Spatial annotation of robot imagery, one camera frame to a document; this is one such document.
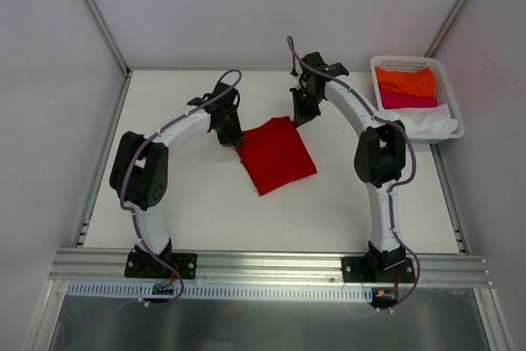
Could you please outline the red t-shirt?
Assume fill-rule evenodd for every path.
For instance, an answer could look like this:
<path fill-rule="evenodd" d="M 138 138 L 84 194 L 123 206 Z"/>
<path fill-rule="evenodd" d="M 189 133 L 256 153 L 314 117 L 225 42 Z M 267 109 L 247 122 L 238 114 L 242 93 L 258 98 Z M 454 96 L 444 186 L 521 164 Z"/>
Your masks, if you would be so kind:
<path fill-rule="evenodd" d="M 316 166 L 290 117 L 271 118 L 244 132 L 236 152 L 258 195 L 317 173 Z"/>

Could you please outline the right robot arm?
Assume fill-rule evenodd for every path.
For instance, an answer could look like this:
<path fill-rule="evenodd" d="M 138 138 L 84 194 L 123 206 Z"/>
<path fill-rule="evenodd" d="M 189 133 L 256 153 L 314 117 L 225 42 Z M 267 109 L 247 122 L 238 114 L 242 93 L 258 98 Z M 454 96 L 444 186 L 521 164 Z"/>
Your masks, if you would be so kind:
<path fill-rule="evenodd" d="M 394 187 L 406 165 L 406 134 L 403 123 L 380 117 L 372 104 L 345 79 L 349 71 L 339 62 L 328 64 L 320 53 L 293 54 L 292 70 L 297 85 L 293 97 L 293 125 L 300 127 L 321 115 L 320 103 L 332 103 L 358 136 L 353 166 L 366 185 L 371 211 L 368 252 L 351 268 L 383 282 L 405 262 L 406 251 L 394 235 L 397 224 Z"/>

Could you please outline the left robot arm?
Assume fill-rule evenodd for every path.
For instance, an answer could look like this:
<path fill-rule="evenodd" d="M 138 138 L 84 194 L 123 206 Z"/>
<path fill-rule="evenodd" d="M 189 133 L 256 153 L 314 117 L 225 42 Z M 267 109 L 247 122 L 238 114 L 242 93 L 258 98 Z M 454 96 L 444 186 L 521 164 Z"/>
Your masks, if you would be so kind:
<path fill-rule="evenodd" d="M 122 135 L 109 185 L 129 212 L 137 240 L 127 256 L 125 277 L 194 279 L 195 253 L 176 253 L 159 204 L 168 191 L 169 160 L 192 139 L 215 132 L 223 147 L 239 148 L 243 132 L 238 116 L 240 94 L 235 85 L 218 81 L 210 93 L 191 99 L 188 111 L 152 136 L 132 131 Z"/>

